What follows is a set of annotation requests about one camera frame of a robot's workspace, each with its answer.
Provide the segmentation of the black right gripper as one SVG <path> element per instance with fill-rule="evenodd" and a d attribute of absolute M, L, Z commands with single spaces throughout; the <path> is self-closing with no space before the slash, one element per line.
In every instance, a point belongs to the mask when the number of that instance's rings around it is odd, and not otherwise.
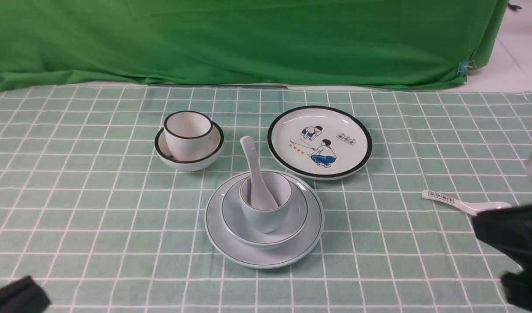
<path fill-rule="evenodd" d="M 532 312 L 532 203 L 480 212 L 472 218 L 478 240 L 515 261 L 520 272 L 505 272 L 501 285 L 509 304 Z"/>

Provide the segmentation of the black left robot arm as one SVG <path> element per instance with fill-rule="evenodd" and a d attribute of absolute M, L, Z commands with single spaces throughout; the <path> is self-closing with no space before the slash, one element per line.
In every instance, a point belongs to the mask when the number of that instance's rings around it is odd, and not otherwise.
<path fill-rule="evenodd" d="M 30 276 L 0 287 L 0 313 L 43 313 L 52 302 Z"/>

